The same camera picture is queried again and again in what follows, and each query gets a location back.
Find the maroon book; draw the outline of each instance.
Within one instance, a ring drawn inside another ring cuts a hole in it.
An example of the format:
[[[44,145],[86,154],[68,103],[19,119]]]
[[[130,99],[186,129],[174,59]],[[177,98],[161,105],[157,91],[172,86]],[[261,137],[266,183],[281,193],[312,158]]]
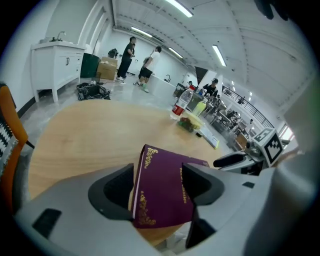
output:
[[[164,228],[191,221],[193,203],[182,184],[182,163],[209,166],[200,159],[144,145],[131,206],[136,228]]]

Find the chair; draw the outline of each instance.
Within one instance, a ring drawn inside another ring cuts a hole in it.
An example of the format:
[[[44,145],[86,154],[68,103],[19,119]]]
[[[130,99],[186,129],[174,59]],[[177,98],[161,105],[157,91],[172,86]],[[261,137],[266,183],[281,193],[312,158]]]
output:
[[[35,146],[28,141],[28,135],[16,112],[15,103],[11,96],[10,90],[5,84],[0,84],[0,115],[2,115],[18,141],[17,145],[12,150],[11,156],[0,180],[0,192],[3,200],[9,211],[14,213],[13,184],[19,156],[25,144],[33,149]]]

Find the wooden table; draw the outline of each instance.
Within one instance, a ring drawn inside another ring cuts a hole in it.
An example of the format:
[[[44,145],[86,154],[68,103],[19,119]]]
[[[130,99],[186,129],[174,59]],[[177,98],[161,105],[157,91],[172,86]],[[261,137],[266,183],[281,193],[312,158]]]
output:
[[[206,160],[213,167],[221,151],[178,126],[169,114],[111,100],[85,100],[64,108],[49,121],[32,154],[31,198],[62,179],[103,168],[134,163],[136,176],[144,144]],[[180,227],[138,231],[157,245]]]

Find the window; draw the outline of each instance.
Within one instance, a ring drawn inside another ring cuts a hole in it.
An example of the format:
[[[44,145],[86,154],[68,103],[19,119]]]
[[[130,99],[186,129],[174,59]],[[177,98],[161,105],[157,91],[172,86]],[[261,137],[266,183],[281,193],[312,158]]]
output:
[[[280,132],[279,137],[282,140],[291,141],[294,138],[294,133],[287,125],[285,125],[282,131]]]

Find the white cabinet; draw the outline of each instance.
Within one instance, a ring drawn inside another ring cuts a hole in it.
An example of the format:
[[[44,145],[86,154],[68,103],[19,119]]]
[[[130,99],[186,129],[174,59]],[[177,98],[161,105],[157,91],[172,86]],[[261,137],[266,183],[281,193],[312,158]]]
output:
[[[78,78],[85,48],[68,42],[47,42],[31,47],[31,83],[35,101],[39,90],[52,90],[53,101],[58,101],[57,90]]]

